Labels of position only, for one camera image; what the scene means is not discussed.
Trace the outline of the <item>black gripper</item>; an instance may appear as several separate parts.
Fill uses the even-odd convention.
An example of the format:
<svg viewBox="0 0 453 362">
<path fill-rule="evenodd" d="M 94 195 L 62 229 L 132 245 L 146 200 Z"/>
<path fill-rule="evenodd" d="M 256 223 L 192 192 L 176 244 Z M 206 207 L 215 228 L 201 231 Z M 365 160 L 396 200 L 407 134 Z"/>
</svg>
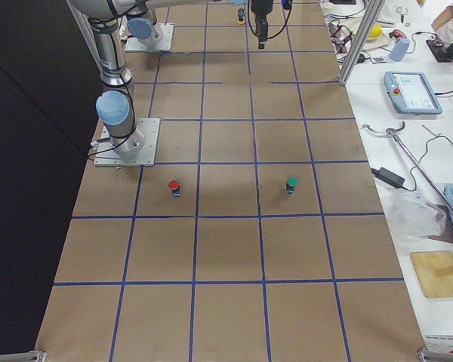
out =
<svg viewBox="0 0 453 362">
<path fill-rule="evenodd" d="M 267 15 L 273 10 L 273 0 L 250 0 L 251 12 L 255 15 L 255 34 L 258 49 L 263 50 L 268 38 Z"/>
</svg>

